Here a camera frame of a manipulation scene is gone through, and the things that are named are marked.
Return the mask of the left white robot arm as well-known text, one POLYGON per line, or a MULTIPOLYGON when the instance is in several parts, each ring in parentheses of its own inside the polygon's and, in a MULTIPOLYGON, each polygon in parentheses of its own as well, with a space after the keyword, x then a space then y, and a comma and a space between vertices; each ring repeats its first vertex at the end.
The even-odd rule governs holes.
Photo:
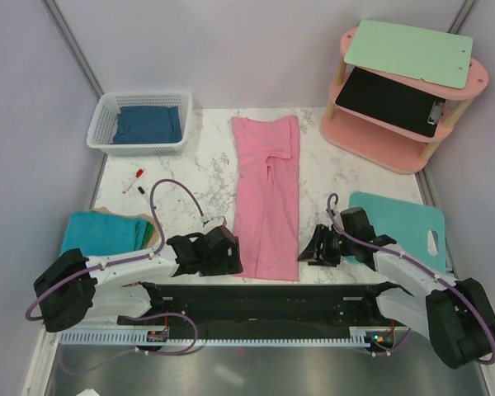
POLYGON ((120 316, 155 324, 162 320, 165 306, 152 296, 153 284, 182 275, 225 276, 242 271, 239 239, 224 225, 115 256, 86 257, 74 248, 35 280, 36 300, 30 308, 40 310, 38 320, 47 332, 120 316))

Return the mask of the teal t-shirt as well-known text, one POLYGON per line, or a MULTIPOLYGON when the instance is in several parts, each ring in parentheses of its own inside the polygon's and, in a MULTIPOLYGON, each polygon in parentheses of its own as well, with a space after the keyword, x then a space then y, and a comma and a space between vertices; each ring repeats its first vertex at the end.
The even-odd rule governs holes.
POLYGON ((75 248, 85 257, 138 251, 147 245, 152 233, 153 226, 146 219, 75 212, 69 217, 60 254, 75 248))

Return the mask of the pink t-shirt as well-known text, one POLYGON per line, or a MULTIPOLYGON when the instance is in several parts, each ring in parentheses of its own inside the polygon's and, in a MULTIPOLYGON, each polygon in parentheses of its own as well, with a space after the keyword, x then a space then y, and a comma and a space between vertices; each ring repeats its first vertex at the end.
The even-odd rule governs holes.
POLYGON ((238 156, 233 233, 239 239, 242 276, 269 281, 299 279, 298 118, 231 119, 238 156))

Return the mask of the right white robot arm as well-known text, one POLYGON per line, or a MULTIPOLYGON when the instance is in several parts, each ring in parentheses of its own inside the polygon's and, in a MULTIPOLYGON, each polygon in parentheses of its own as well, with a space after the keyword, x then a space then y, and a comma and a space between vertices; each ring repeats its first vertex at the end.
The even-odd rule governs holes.
POLYGON ((331 226, 319 224, 299 254, 309 265, 337 266, 353 257, 394 281, 361 304, 363 319, 393 319, 425 337, 451 369, 477 361, 495 363, 495 313, 483 286, 458 280, 411 257, 395 239, 378 235, 362 208, 329 210, 331 226))

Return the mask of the tan t-shirt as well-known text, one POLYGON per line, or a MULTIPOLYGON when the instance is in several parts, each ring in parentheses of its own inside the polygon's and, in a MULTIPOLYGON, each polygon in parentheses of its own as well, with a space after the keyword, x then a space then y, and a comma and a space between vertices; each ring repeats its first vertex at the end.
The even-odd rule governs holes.
POLYGON ((152 219, 124 217, 110 213, 106 208, 88 211, 92 220, 92 245, 87 249, 88 256, 110 256, 138 251, 143 248, 144 229, 152 219))

